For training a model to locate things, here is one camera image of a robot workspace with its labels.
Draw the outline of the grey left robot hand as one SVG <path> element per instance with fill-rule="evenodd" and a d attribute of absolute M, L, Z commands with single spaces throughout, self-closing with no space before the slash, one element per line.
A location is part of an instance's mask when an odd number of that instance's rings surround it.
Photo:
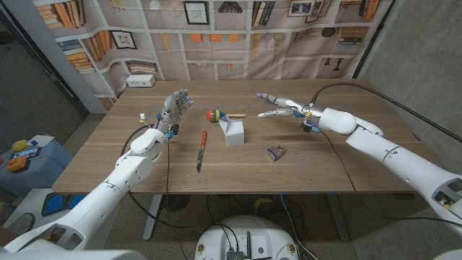
<path fill-rule="evenodd" d="M 187 89 L 181 89 L 165 99 L 156 129 L 167 134 L 170 127 L 180 122 L 181 116 L 192 106 Z"/>

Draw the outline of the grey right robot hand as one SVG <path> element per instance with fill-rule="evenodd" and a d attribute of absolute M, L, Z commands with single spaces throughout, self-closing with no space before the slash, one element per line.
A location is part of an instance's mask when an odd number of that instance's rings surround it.
<path fill-rule="evenodd" d="M 318 126 L 318 122 L 314 121 L 313 106 L 305 105 L 303 103 L 290 100 L 285 97 L 276 97 L 268 93 L 257 93 L 257 96 L 262 99 L 265 103 L 276 105 L 279 108 L 276 110 L 270 110 L 265 113 L 260 113 L 259 118 L 265 118 L 269 116 L 281 116 L 281 117 L 303 117 L 310 126 Z"/>

